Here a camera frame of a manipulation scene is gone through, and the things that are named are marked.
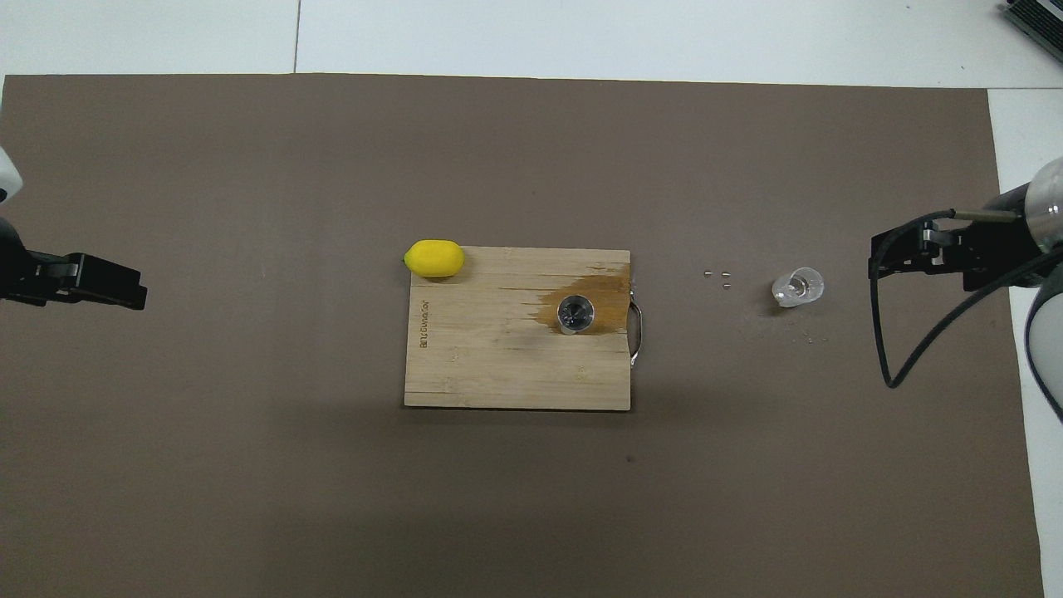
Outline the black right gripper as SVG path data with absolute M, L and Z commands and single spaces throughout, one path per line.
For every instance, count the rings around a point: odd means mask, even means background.
M 975 292 L 1011 270 L 1043 255 L 1024 216 L 1025 189 L 1011 189 L 984 204 L 983 211 L 1014 213 L 1013 220 L 972 221 L 966 228 L 942 230 L 935 220 L 891 228 L 870 239 L 870 279 L 900 273 L 946 273 L 947 264 L 962 273 L 964 291 Z

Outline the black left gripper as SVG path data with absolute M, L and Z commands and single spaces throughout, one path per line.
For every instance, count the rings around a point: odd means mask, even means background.
M 103 260 L 86 253 L 68 257 L 31 252 L 17 230 L 1 219 L 1 298 L 45 306 L 48 302 L 75 304 L 60 283 L 75 273 L 75 296 L 102 304 L 114 304 L 134 311 L 147 306 L 148 288 L 141 272 Z

